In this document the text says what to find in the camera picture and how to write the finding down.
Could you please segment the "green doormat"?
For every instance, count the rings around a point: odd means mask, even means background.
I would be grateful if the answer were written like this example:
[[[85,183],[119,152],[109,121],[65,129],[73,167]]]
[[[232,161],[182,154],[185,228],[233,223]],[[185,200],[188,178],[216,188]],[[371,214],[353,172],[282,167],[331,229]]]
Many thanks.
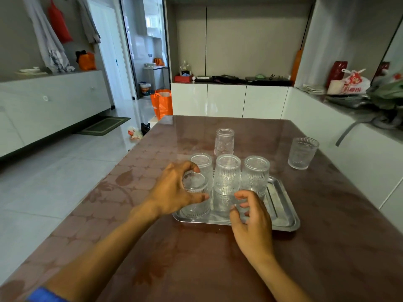
[[[101,137],[113,131],[130,119],[130,117],[101,116],[98,122],[76,132],[76,134]]]

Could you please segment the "stack of papers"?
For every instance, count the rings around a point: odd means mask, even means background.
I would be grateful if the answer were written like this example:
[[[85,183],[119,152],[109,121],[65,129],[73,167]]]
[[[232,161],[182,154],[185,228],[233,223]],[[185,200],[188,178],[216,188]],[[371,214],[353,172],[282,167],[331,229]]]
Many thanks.
[[[320,85],[302,84],[301,86],[298,86],[297,89],[311,95],[325,95],[327,93],[327,89]]]

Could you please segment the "blue sleeve cuff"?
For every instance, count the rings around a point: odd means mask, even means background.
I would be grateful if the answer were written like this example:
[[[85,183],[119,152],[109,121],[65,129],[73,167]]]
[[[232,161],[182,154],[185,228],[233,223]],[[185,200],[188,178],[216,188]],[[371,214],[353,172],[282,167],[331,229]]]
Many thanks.
[[[27,298],[26,302],[70,302],[45,287],[35,289]]]

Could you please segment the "orange paddle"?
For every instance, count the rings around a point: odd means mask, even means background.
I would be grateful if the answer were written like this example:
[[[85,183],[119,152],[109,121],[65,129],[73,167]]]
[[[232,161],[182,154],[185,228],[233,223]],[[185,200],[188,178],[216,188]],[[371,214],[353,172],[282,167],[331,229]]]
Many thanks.
[[[296,81],[296,77],[297,77],[298,70],[300,67],[300,62],[301,62],[301,58],[303,55],[303,51],[304,51],[304,49],[301,48],[299,51],[297,51],[297,53],[295,55],[295,60],[294,60],[293,67],[291,70],[291,75],[290,75],[291,86],[295,85],[295,81]]]

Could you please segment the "rectangular steel tray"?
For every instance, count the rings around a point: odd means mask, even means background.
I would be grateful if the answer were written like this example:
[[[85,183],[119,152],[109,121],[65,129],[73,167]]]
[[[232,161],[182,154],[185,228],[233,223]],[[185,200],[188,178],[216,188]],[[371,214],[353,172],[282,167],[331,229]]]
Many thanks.
[[[294,232],[300,228],[300,219],[294,209],[294,206],[286,192],[283,183],[273,177],[268,177],[267,187],[263,201],[272,222],[272,229],[283,232]],[[213,198],[210,199],[210,212],[199,219],[190,219],[185,217],[181,211],[176,211],[173,217],[182,223],[203,223],[213,225],[231,225],[230,219],[224,219],[213,211]]]

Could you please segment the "white door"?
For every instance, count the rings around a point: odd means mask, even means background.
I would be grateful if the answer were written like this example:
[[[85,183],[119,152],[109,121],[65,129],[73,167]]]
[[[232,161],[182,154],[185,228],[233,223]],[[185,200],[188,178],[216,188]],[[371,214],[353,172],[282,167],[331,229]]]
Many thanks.
[[[122,108],[137,97],[120,3],[119,0],[88,0],[88,5],[101,38],[98,49],[112,106]]]

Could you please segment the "person's left hand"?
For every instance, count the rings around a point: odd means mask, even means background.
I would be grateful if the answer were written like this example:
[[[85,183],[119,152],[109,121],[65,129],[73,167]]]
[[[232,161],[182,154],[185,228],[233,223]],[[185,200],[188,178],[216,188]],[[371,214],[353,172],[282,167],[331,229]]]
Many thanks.
[[[186,172],[199,173],[199,167],[191,161],[170,163],[157,179],[145,201],[152,213],[161,217],[183,208],[184,189],[183,176]]]

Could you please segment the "grey hanging garment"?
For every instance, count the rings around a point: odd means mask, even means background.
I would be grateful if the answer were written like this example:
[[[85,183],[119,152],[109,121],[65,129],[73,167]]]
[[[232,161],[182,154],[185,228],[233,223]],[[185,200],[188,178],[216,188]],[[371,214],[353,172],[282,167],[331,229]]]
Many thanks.
[[[76,0],[76,1],[79,9],[81,23],[83,25],[83,31],[88,40],[88,43],[92,45],[100,44],[101,37],[95,26],[87,0]]]

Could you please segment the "ribbed clear drinking glass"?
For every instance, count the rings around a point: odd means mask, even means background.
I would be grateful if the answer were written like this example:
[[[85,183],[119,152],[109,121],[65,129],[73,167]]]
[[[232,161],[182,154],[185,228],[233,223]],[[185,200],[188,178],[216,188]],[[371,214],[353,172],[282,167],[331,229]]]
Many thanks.
[[[319,145],[320,143],[313,138],[295,137],[290,147],[288,165],[298,170],[307,169]]]
[[[201,173],[186,172],[183,177],[184,189],[189,193],[208,193],[208,180]],[[210,212],[210,199],[201,203],[190,204],[182,208],[181,213],[190,219],[199,219]]]
[[[234,154],[234,130],[230,128],[219,128],[216,131],[214,155]]]
[[[213,188],[224,196],[232,196],[239,190],[241,182],[241,160],[231,154],[217,157],[214,170]]]
[[[200,173],[204,175],[204,177],[208,181],[207,190],[209,194],[213,189],[213,159],[207,153],[195,153],[190,157],[190,161],[197,164],[200,169]]]
[[[248,156],[244,159],[241,171],[241,190],[255,192],[259,198],[265,194],[270,170],[270,162],[261,156]]]
[[[246,217],[244,213],[247,212],[249,208],[240,207],[240,204],[246,202],[246,199],[239,200],[235,198],[234,195],[232,196],[221,195],[214,189],[212,190],[212,193],[213,193],[213,211],[218,216],[229,220],[230,209],[232,206],[235,206],[238,209],[241,218]]]

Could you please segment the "small orange bag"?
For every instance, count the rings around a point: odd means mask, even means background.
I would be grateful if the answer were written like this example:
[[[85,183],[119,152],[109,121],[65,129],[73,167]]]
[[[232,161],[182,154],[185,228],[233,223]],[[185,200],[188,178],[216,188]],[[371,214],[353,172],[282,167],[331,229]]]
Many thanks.
[[[76,62],[82,71],[97,70],[94,53],[81,50],[76,51],[75,55]]]

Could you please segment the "long white sideboard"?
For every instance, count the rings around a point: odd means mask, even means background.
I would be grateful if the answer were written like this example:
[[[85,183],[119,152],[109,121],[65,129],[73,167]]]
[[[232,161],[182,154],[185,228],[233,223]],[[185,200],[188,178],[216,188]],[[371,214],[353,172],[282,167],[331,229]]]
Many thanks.
[[[0,157],[111,106],[99,70],[0,82]]]

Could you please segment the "white red plastic bag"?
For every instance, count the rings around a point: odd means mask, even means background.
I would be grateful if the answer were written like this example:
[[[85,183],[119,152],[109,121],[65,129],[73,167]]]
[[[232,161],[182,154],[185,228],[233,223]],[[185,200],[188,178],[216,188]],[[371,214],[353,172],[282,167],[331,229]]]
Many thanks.
[[[327,90],[327,95],[360,95],[365,94],[371,86],[371,81],[361,75],[366,69],[350,71],[342,69],[343,73],[349,74],[342,80],[332,80]]]

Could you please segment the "person's right hand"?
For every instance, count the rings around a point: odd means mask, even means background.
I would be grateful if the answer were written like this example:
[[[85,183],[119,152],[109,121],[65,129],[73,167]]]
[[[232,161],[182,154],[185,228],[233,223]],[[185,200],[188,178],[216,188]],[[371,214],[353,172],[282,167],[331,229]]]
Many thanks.
[[[242,222],[242,228],[232,228],[241,252],[249,263],[264,254],[271,254],[275,257],[272,223],[263,201],[255,192],[249,190],[240,190],[234,196],[239,200],[246,199],[246,202],[241,203],[240,207],[249,208],[247,223]]]

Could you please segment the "flat black device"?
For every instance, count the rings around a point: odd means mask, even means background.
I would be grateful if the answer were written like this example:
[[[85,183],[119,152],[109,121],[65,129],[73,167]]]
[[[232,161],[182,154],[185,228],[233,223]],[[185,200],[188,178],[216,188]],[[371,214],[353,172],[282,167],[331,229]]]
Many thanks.
[[[290,76],[270,75],[263,77],[262,75],[245,77],[245,80],[250,86],[285,86],[294,85],[294,81],[290,80]]]

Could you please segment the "white hanging garment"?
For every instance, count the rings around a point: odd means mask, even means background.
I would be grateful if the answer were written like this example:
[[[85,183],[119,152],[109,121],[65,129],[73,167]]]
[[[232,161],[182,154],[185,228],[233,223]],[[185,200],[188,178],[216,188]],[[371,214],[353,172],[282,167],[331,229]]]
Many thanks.
[[[38,41],[39,51],[46,68],[53,74],[75,71],[65,54],[39,0],[23,0]]]

